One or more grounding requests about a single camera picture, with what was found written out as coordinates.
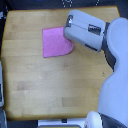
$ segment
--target pink cloth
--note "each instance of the pink cloth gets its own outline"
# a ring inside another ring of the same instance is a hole
[[[62,56],[73,49],[73,43],[63,37],[63,27],[43,29],[43,57]]]

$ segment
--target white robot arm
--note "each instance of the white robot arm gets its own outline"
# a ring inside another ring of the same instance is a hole
[[[110,24],[84,12],[69,12],[64,36],[94,51],[105,52],[113,74],[103,83],[98,112],[89,112],[85,128],[128,127],[128,20]]]

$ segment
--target wood grain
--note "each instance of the wood grain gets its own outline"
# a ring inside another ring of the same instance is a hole
[[[116,7],[80,8],[104,21]],[[7,119],[86,117],[97,111],[103,81],[112,73],[104,53],[78,43],[66,56],[43,58],[42,29],[63,26],[70,9],[10,11],[2,42]]]

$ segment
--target table surface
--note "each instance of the table surface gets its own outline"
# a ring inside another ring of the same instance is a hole
[[[114,6],[78,9],[108,22],[119,17]],[[69,11],[8,13],[1,53],[7,119],[78,118],[97,111],[101,85],[112,73],[103,52],[74,43],[68,55],[43,58],[42,29],[63,26]]]

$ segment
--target wooden table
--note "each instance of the wooden table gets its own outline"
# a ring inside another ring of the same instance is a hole
[[[80,8],[104,21],[116,7]],[[66,56],[43,58],[42,29],[63,26],[70,9],[10,11],[1,61],[7,119],[86,117],[97,111],[103,81],[112,73],[104,53],[74,43]]]

